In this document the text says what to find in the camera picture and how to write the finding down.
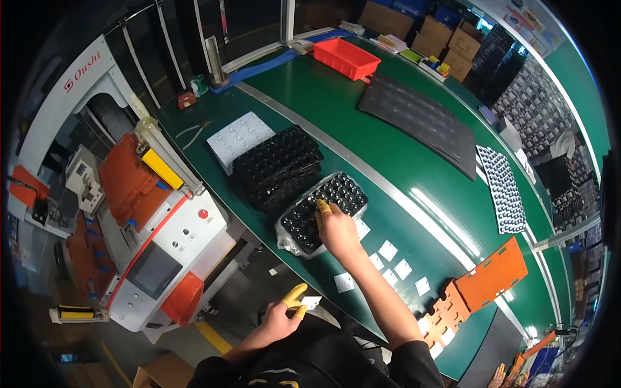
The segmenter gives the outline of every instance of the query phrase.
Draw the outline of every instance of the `orange fixture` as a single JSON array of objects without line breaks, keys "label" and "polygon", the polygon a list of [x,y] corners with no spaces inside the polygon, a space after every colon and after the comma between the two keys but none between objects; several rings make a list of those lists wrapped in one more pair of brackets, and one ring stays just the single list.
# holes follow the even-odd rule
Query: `orange fixture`
[{"label": "orange fixture", "polygon": [[444,297],[434,303],[433,313],[419,320],[432,355],[439,354],[448,345],[460,322],[465,322],[470,314],[491,303],[527,274],[517,240],[511,237],[472,271],[457,280],[452,279],[444,290]]},{"label": "orange fixture", "polygon": [[511,237],[472,271],[457,279],[455,285],[473,313],[490,304],[527,274],[517,240]]}]

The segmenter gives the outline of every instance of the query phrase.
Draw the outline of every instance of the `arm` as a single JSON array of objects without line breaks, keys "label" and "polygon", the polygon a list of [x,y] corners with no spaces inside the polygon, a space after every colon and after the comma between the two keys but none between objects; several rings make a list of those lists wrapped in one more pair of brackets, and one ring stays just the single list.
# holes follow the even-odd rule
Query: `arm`
[{"label": "arm", "polygon": [[325,203],[320,204],[323,212],[315,215],[321,240],[360,287],[392,350],[410,341],[422,341],[414,314],[375,269],[360,245],[353,219],[336,204],[330,204],[329,209],[324,206]]}]

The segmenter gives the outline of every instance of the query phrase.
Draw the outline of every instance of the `wire cutter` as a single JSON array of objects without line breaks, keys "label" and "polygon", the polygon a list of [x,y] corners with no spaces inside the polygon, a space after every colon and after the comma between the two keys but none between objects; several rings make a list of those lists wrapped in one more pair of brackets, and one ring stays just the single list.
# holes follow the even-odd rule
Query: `wire cutter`
[{"label": "wire cutter", "polygon": [[185,151],[188,147],[190,147],[194,141],[198,138],[198,136],[201,134],[202,130],[205,129],[205,127],[207,127],[209,124],[211,124],[211,121],[205,121],[202,123],[202,125],[194,125],[193,127],[190,127],[188,129],[184,129],[181,132],[177,133],[177,135],[175,136],[175,138],[178,138],[181,135],[184,135],[192,130],[198,129],[198,131],[196,131],[196,134],[194,135],[194,137],[192,138],[192,140],[190,140],[190,142],[188,144],[186,144],[185,146],[183,146],[183,148],[181,149],[181,151]]}]

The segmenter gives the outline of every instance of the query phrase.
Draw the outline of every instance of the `black foam sheet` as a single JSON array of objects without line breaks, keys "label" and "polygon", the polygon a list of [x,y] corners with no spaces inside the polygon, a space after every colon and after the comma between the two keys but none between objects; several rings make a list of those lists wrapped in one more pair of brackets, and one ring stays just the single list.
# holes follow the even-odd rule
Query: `black foam sheet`
[{"label": "black foam sheet", "polygon": [[397,127],[476,179],[474,133],[431,98],[376,73],[358,109]]},{"label": "black foam sheet", "polygon": [[509,372],[521,343],[522,335],[518,329],[500,309],[496,309],[485,339],[470,366],[457,383],[457,387],[487,387],[501,363],[505,364],[505,372]]}]

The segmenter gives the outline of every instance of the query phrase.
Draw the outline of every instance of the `sticker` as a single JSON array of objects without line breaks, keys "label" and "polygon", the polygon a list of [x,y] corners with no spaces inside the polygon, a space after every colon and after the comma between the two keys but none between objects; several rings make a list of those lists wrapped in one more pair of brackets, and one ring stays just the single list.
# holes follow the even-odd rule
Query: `sticker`
[{"label": "sticker", "polygon": [[390,261],[397,254],[397,248],[394,247],[393,244],[390,244],[390,241],[386,240],[382,247],[379,249],[379,254],[384,256],[386,260]]},{"label": "sticker", "polygon": [[435,345],[433,345],[431,349],[429,349],[429,353],[431,353],[431,358],[435,359],[437,356],[440,355],[440,353],[442,353],[443,350],[444,348],[442,347],[442,345],[440,345],[439,342],[436,342]]},{"label": "sticker", "polygon": [[362,219],[356,220],[356,229],[358,230],[358,241],[362,241],[362,239],[371,231],[371,228],[369,228],[369,226],[367,226]]},{"label": "sticker", "polygon": [[384,277],[384,279],[386,279],[391,287],[394,287],[394,285],[397,284],[397,282],[399,281],[390,269],[387,269],[382,276]]},{"label": "sticker", "polygon": [[419,296],[425,295],[427,291],[429,291],[429,282],[427,281],[427,277],[423,277],[421,280],[416,283],[416,291],[419,292]]},{"label": "sticker", "polygon": [[453,341],[453,338],[455,338],[455,332],[450,327],[447,328],[442,337],[440,337],[442,342],[444,342],[444,346],[450,344],[451,341]]},{"label": "sticker", "polygon": [[306,305],[309,310],[314,310],[317,305],[319,305],[319,301],[321,300],[321,296],[305,296],[302,298],[300,302],[300,306]]},{"label": "sticker", "polygon": [[353,290],[355,288],[353,279],[349,273],[344,273],[340,275],[336,275],[334,277],[334,283],[337,285],[337,291],[340,294],[341,292]]},{"label": "sticker", "polygon": [[369,256],[369,259],[371,259],[371,262],[375,266],[375,269],[377,269],[378,271],[384,268],[384,263],[382,263],[382,259],[379,258],[377,253],[373,253],[371,256]]},{"label": "sticker", "polygon": [[427,321],[427,318],[423,317],[419,319],[417,323],[419,324],[421,334],[425,335],[425,333],[429,332],[429,322]]},{"label": "sticker", "polygon": [[406,280],[406,277],[412,272],[412,268],[407,264],[406,259],[403,259],[399,262],[399,264],[395,265],[394,271],[399,275],[401,280]]}]

